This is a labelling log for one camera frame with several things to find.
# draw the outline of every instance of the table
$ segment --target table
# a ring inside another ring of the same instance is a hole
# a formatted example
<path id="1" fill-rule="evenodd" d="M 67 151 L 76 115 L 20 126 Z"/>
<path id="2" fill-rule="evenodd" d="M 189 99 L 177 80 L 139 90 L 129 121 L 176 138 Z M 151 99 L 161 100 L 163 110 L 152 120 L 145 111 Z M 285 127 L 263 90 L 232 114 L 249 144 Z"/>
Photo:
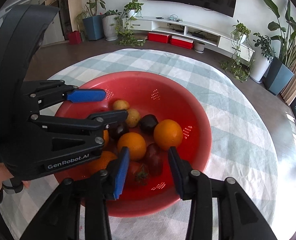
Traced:
<path id="1" fill-rule="evenodd" d="M 234 177 L 272 223 L 277 193 L 277 156 L 271 136 L 250 102 L 223 73 L 203 62 L 173 53 L 121 49 L 76 63 L 50 79 L 81 86 L 96 77 L 119 71 L 148 71 L 166 76 L 187 88 L 204 107 L 211 125 L 213 144 L 205 174 L 214 179 Z M 41 114 L 54 115 L 59 105 Z M 5 195 L 0 212 L 14 239 L 58 183 L 53 175 L 36 179 L 29 189 Z M 213 239 L 218 239 L 218 216 L 213 200 Z M 190 201 L 178 201 L 153 215 L 137 218 L 110 217 L 113 239 L 185 239 Z M 80 230 L 84 239 L 84 208 Z"/>

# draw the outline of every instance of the colander holes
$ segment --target colander holes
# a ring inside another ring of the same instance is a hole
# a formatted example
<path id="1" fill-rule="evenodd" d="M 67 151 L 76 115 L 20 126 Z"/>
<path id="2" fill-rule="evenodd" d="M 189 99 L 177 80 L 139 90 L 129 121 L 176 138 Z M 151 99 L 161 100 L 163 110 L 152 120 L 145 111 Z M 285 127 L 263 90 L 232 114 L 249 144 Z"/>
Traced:
<path id="1" fill-rule="evenodd" d="M 191 130 L 192 130 L 192 126 L 190 126 L 190 125 L 188 127 L 184 128 L 183 133 L 184 133 L 185 139 L 187 139 L 189 137 L 189 133 Z"/>
<path id="2" fill-rule="evenodd" d="M 113 97 L 113 93 L 111 91 L 109 91 L 108 89 L 105 89 L 106 92 L 106 100 L 109 100 L 110 98 Z"/>
<path id="3" fill-rule="evenodd" d="M 162 182 L 158 184 L 157 186 L 153 187 L 151 190 L 156 190 L 156 189 L 162 189 L 166 186 L 166 183 Z"/>
<path id="4" fill-rule="evenodd" d="M 158 92 L 158 89 L 155 89 L 153 92 L 152 92 L 152 95 L 151 95 L 151 98 L 153 100 L 160 100 L 160 95 L 159 95 L 159 92 Z"/>

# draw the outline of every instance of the blue plant pot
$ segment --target blue plant pot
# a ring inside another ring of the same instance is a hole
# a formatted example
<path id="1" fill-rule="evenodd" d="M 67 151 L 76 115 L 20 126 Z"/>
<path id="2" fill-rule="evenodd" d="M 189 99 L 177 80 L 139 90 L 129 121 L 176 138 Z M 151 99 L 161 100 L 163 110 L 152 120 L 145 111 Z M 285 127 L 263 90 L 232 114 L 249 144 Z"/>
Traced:
<path id="1" fill-rule="evenodd" d="M 102 15 L 87 17 L 83 19 L 83 24 L 89 41 L 96 41 L 105 36 L 103 33 Z"/>
<path id="2" fill-rule="evenodd" d="M 274 57 L 264 81 L 266 89 L 273 95 L 278 95 L 292 79 L 291 72 L 278 58 Z"/>

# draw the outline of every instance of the red box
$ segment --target red box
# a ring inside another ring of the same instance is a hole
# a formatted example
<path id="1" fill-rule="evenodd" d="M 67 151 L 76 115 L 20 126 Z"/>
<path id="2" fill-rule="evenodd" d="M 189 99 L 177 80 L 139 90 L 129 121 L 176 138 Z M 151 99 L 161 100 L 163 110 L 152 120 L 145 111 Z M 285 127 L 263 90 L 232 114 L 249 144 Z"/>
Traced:
<path id="1" fill-rule="evenodd" d="M 172 36 L 170 39 L 170 44 L 178 47 L 183 47 L 186 49 L 193 48 L 193 41 L 189 39 L 185 39 L 182 37 Z"/>
<path id="2" fill-rule="evenodd" d="M 70 45 L 80 44 L 82 42 L 80 32 L 74 31 L 68 34 Z"/>
<path id="3" fill-rule="evenodd" d="M 162 43 L 169 43 L 171 38 L 170 34 L 163 34 L 163 33 L 148 33 L 148 40 L 149 41 L 157 41 Z"/>

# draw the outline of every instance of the red plastic bowl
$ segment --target red plastic bowl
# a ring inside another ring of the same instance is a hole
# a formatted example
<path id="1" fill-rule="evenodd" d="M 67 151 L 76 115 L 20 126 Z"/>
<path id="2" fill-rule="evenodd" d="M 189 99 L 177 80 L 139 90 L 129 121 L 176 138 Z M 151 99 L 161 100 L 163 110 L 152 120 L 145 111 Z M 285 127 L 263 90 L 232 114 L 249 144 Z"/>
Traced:
<path id="1" fill-rule="evenodd" d="M 86 118 L 98 111 L 112 110 L 118 99 L 129 102 L 141 116 L 154 114 L 160 121 L 172 119 L 184 131 L 184 139 L 178 147 L 181 158 L 188 160 L 194 169 L 204 171 L 210 157 L 211 129 L 207 115 L 198 100 L 180 84 L 166 77 L 138 71 L 112 73 L 95 78 L 81 88 L 104 89 L 105 100 L 96 103 L 72 104 L 64 102 L 56 116 Z M 152 137 L 144 136 L 147 145 Z M 163 154 L 163 173 L 152 177 L 145 186 L 123 189 L 117 201 L 108 201 L 110 216 L 136 217 L 161 211 L 179 200 L 175 191 L 167 154 Z M 83 165 L 55 174 L 60 183 L 64 178 L 81 179 L 88 177 Z"/>

